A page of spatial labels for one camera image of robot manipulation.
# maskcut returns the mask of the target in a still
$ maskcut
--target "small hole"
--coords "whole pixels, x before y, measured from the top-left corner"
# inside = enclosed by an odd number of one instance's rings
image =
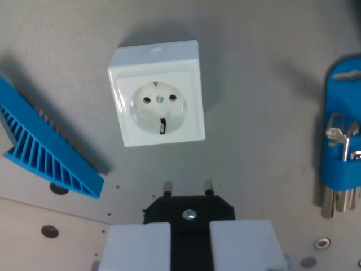
[[[172,94],[171,96],[169,96],[169,99],[170,99],[171,102],[174,102],[175,100],[177,100],[177,96]]]
[[[144,103],[150,103],[151,99],[149,97],[144,97],[143,102]]]
[[[319,238],[314,243],[314,247],[317,250],[324,250],[324,249],[328,248],[330,245],[331,245],[331,240],[326,237]]]
[[[67,192],[69,192],[69,189],[63,188],[59,185],[56,185],[54,183],[50,184],[50,190],[58,195],[65,195]]]
[[[56,227],[46,225],[41,228],[41,233],[48,238],[55,238],[59,235],[59,231]]]
[[[303,258],[300,262],[300,266],[303,268],[311,268],[317,264],[317,260],[314,257]]]

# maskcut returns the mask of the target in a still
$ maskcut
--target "blue plastic fixture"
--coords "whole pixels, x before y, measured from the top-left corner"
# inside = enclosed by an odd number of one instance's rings
[[[0,109],[17,140],[6,158],[56,185],[100,197],[103,178],[1,77]]]
[[[349,120],[361,123],[361,58],[344,59],[337,63],[327,77],[325,97],[325,127],[330,115],[339,112],[343,115],[346,127]],[[336,190],[348,190],[361,186],[361,162],[342,161],[342,144],[329,146],[324,134],[322,150],[321,181]],[[349,154],[361,150],[361,135],[350,138]]]

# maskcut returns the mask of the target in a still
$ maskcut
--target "gray table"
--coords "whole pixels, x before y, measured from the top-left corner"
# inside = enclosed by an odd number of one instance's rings
[[[349,2],[2,0],[0,35],[0,69],[105,178],[100,200],[59,196],[2,158],[1,197],[139,223],[164,181],[175,195],[197,195],[212,180],[238,219],[272,220],[295,270],[306,256],[317,258],[314,270],[359,270],[361,207],[328,221],[317,206],[324,74],[360,50]],[[112,54],[190,39],[200,46],[206,140],[125,148],[107,77]],[[322,236],[331,248],[316,251]]]

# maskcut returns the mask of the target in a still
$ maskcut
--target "blue ribbed wedge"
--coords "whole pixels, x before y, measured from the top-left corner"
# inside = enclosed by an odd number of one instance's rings
[[[103,178],[1,77],[0,110],[17,140],[6,158],[63,188],[100,197]]]

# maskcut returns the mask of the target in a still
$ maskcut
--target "white wall outlet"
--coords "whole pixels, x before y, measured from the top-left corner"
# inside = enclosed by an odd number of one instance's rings
[[[108,74],[124,146],[205,139],[197,41],[118,48]]]

